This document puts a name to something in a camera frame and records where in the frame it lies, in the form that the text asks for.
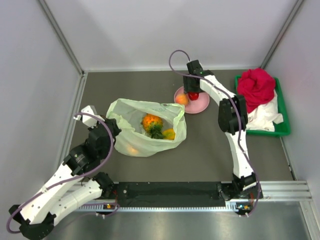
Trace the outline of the red bell pepper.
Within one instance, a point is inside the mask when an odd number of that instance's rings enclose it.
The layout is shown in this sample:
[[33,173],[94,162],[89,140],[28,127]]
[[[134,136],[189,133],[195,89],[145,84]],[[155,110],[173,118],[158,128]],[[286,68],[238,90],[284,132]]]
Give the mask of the red bell pepper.
[[187,95],[190,101],[196,101],[199,98],[198,92],[188,92]]

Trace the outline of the yellow orange fruit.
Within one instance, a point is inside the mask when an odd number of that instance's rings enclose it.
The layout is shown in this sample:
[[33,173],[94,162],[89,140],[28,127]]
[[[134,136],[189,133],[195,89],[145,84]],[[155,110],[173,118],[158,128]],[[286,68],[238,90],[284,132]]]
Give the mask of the yellow orange fruit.
[[127,152],[130,156],[136,156],[139,153],[139,151],[133,148],[132,146],[129,146],[127,148]]

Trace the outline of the pale green plastic bag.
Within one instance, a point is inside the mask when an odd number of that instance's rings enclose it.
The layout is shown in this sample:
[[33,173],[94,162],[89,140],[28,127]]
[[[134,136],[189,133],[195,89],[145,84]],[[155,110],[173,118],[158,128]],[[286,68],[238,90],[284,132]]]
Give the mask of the pale green plastic bag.
[[[163,129],[173,129],[174,140],[151,138],[143,129],[141,121],[146,114],[158,116]],[[106,117],[115,119],[121,133],[116,137],[115,149],[126,156],[150,157],[158,152],[176,148],[187,138],[185,107],[177,103],[158,103],[119,98],[112,102]],[[129,155],[127,148],[133,147],[137,155]]]

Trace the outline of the orange green mango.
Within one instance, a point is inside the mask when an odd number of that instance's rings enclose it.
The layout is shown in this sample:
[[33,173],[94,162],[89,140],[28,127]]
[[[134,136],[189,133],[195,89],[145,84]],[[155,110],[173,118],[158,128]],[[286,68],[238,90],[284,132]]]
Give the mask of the orange green mango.
[[173,128],[166,129],[162,132],[164,140],[174,140],[176,137],[176,133]]

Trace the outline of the toy pineapple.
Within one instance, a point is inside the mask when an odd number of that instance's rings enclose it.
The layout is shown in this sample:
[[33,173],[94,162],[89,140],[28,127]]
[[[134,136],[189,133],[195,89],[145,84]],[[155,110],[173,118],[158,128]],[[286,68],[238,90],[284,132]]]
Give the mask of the toy pineapple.
[[164,139],[164,135],[162,133],[164,124],[163,120],[159,116],[147,113],[142,118],[141,125],[144,131],[152,139]]

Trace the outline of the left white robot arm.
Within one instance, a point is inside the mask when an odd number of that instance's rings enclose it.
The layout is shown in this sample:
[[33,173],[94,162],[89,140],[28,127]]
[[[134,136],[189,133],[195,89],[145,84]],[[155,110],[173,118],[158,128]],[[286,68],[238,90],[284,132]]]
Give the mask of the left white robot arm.
[[[29,240],[42,240],[79,207],[113,194],[114,182],[107,173],[97,171],[111,156],[121,130],[115,119],[88,113],[80,119],[88,126],[84,143],[70,150],[57,171],[31,199],[9,209],[9,219],[19,223],[18,232]],[[92,173],[96,175],[67,194],[71,187]]]

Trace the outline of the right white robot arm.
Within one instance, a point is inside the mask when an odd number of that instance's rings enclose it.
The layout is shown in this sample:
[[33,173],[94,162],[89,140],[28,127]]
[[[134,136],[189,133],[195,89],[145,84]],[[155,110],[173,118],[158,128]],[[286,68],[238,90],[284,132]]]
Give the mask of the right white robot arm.
[[233,160],[233,192],[245,198],[252,189],[260,192],[261,186],[251,166],[246,126],[248,115],[243,95],[226,89],[210,70],[204,70],[198,60],[187,63],[188,75],[183,78],[186,93],[207,93],[218,104],[218,125],[225,133]]

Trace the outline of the pink peach fruit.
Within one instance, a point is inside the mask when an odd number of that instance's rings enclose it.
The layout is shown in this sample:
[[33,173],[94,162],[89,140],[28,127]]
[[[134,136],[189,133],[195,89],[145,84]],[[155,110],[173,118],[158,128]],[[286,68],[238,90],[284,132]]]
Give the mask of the pink peach fruit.
[[174,101],[175,101],[175,103],[183,105],[183,106],[187,106],[189,104],[188,95],[185,93],[177,94],[174,97]]

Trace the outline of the pink plate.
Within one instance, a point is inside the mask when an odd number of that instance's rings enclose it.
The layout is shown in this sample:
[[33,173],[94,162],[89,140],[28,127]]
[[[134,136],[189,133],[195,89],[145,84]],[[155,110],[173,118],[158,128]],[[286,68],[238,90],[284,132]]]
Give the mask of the pink plate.
[[[184,92],[184,87],[180,87],[174,94],[174,102],[175,102],[175,96],[178,95],[178,94],[186,94],[188,95],[188,93],[185,93]],[[199,98],[197,100],[194,100],[194,101],[191,101],[189,99],[189,104],[184,106],[184,111],[185,113],[187,114],[199,114],[201,112],[203,112],[208,106],[209,106],[209,103],[210,103],[210,97],[207,93],[205,92],[201,92],[199,93]]]

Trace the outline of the red cloth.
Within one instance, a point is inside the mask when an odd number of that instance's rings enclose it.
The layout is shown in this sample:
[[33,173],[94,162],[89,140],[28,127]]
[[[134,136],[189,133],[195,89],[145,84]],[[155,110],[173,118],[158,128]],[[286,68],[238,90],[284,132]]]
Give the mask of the red cloth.
[[275,96],[276,81],[261,68],[243,72],[237,84],[236,90],[244,96],[248,113],[260,105],[269,103]]

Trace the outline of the white cloth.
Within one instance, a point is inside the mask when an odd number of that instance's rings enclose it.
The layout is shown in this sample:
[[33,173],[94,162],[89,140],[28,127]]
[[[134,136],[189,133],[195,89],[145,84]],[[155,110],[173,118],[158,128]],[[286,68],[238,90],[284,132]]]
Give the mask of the white cloth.
[[278,95],[274,90],[274,98],[261,104],[248,114],[247,130],[274,132],[274,124],[284,122],[284,117],[278,111]]

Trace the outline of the green plastic tray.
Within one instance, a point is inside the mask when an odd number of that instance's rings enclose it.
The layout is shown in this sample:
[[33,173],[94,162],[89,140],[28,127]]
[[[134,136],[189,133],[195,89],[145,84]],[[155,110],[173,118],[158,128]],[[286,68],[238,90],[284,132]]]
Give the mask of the green plastic tray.
[[289,121],[280,81],[276,77],[274,79],[276,83],[274,91],[276,91],[277,93],[278,112],[283,115],[284,122],[279,124],[274,124],[275,126],[274,132],[263,131],[263,130],[247,130],[247,134],[249,135],[283,137],[283,136],[288,136],[291,133],[290,121]]

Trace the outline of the aluminium frame rail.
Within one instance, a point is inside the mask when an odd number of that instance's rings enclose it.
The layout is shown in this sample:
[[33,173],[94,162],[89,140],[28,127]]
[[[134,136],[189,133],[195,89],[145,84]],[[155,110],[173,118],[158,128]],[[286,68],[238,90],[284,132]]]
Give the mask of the aluminium frame rail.
[[64,158],[65,137],[72,118],[72,108],[79,91],[81,77],[51,75],[43,81],[38,94],[37,164],[33,174],[34,191],[37,191],[57,170]]

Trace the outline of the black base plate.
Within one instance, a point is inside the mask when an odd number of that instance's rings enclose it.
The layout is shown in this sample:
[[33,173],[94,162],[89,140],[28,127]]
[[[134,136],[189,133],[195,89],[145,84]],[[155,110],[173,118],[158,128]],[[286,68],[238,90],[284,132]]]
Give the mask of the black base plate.
[[239,192],[231,182],[119,182],[102,198],[123,208],[224,207],[225,201],[248,201],[257,193],[257,186]]

